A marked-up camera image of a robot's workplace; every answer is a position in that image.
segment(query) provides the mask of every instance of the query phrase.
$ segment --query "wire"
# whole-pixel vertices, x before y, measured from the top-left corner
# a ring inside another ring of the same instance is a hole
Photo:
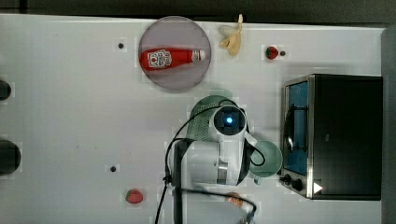
[[[250,158],[250,162],[251,162],[253,165],[255,165],[255,166],[262,166],[262,165],[264,165],[264,164],[265,164],[265,157],[264,157],[264,155],[263,155],[262,152],[260,152],[256,147],[254,148],[254,150],[257,151],[260,155],[262,155],[262,163],[257,164],[257,163],[255,163],[251,158]]]
[[[200,193],[200,194],[221,196],[221,197],[225,197],[225,198],[235,198],[235,199],[244,201],[245,203],[249,203],[253,207],[253,209],[247,215],[248,220],[253,219],[254,213],[257,210],[257,206],[256,206],[256,204],[254,202],[252,202],[252,201],[250,201],[248,199],[245,199],[245,198],[238,197],[238,196],[233,196],[233,195],[230,195],[230,194],[223,194],[223,193],[216,193],[216,192],[209,192],[209,191],[202,191],[202,190],[196,190],[196,189],[181,189],[181,190],[187,191],[189,193]]]
[[[209,108],[207,108],[207,109],[205,109],[205,110],[203,110],[203,111],[200,111],[200,112],[196,113],[194,116],[192,116],[191,118],[189,118],[189,119],[183,124],[183,126],[181,126],[181,127],[178,129],[177,133],[175,134],[175,137],[172,139],[172,142],[171,142],[171,144],[169,144],[168,149],[166,149],[166,153],[165,153],[165,178],[167,178],[167,179],[165,180],[165,184],[170,183],[170,181],[172,180],[172,176],[170,175],[170,170],[169,170],[169,166],[168,166],[168,156],[169,156],[169,151],[170,151],[171,148],[172,148],[172,144],[177,140],[177,136],[180,134],[181,130],[183,130],[183,128],[186,127],[186,125],[187,125],[190,121],[192,121],[193,119],[195,119],[195,117],[197,117],[198,115],[200,115],[200,114],[202,114],[202,113],[205,113],[205,112],[208,111],[208,110],[217,109],[217,108],[220,108],[220,105],[218,105],[218,106],[213,106],[213,107],[209,107]]]
[[[161,207],[163,206],[163,198],[165,197],[165,192],[168,187],[165,185],[163,187],[163,195],[161,196],[160,204],[158,205],[157,209],[157,216],[155,217],[155,223],[158,223],[158,218],[160,217]]]
[[[187,125],[190,121],[192,121],[193,119],[195,119],[198,115],[205,113],[206,111],[209,111],[209,110],[211,110],[211,109],[217,109],[217,108],[220,108],[220,107],[221,107],[220,105],[218,105],[218,106],[213,106],[213,107],[209,107],[209,108],[207,108],[207,109],[205,109],[205,110],[203,110],[203,111],[200,111],[200,112],[196,113],[195,115],[193,115],[191,118],[189,118],[189,119],[178,129],[177,133],[175,134],[175,137],[172,139],[171,143],[169,143],[169,146],[168,146],[168,148],[166,149],[166,153],[165,153],[165,177],[163,178],[163,181],[165,182],[165,187],[163,188],[163,195],[162,195],[162,197],[161,197],[160,204],[158,204],[157,215],[156,215],[156,217],[155,217],[155,224],[158,224],[158,219],[159,219],[159,217],[160,217],[161,207],[163,206],[163,198],[164,198],[164,196],[165,196],[165,192],[166,192],[166,189],[167,189],[167,185],[168,185],[169,183],[172,182],[172,175],[171,175],[171,173],[170,173],[170,169],[169,169],[169,166],[168,166],[168,157],[169,157],[169,152],[170,152],[170,150],[171,150],[171,148],[172,148],[172,145],[173,145],[174,142],[176,142],[177,140],[183,139],[183,138],[177,138],[177,136],[180,134],[181,130],[183,130],[183,128],[186,127],[186,125]]]

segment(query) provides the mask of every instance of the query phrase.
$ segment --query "white table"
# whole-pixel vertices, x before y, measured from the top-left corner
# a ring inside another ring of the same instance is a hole
[[[212,90],[232,91],[251,131],[278,145],[283,82],[312,73],[380,75],[382,29],[244,24],[232,58],[218,47],[217,29],[227,23],[198,22],[211,41],[212,64],[198,86],[170,93],[137,63],[136,46],[152,22],[0,15],[0,78],[13,90],[0,105],[0,134],[22,150],[20,169],[0,179],[2,224],[153,223],[167,143]],[[285,59],[265,61],[268,45],[283,46]],[[114,164],[119,169],[111,173]],[[145,194],[138,206],[123,199],[131,188]],[[277,176],[221,191],[256,202],[256,223],[381,220],[380,202],[308,201]],[[163,215],[170,223],[170,193]]]

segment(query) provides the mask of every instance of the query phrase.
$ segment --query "bottle cap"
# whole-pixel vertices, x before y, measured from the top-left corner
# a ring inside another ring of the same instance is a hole
[[[206,54],[203,49],[199,50],[199,58],[200,58],[200,61],[203,61],[206,58]]]

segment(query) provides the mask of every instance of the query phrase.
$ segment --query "red ketchup bottle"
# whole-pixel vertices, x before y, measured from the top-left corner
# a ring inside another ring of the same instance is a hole
[[[205,59],[202,49],[157,48],[143,51],[140,65],[148,71],[173,68],[185,63],[195,63]]]

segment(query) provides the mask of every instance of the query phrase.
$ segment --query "round plate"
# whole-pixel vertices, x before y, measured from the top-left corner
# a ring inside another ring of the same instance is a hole
[[[151,24],[140,40],[139,62],[143,51],[160,47],[203,49],[206,59],[157,71],[143,69],[151,81],[166,89],[181,91],[197,85],[204,79],[210,65],[211,48],[206,33],[197,23],[184,17],[172,16]]]

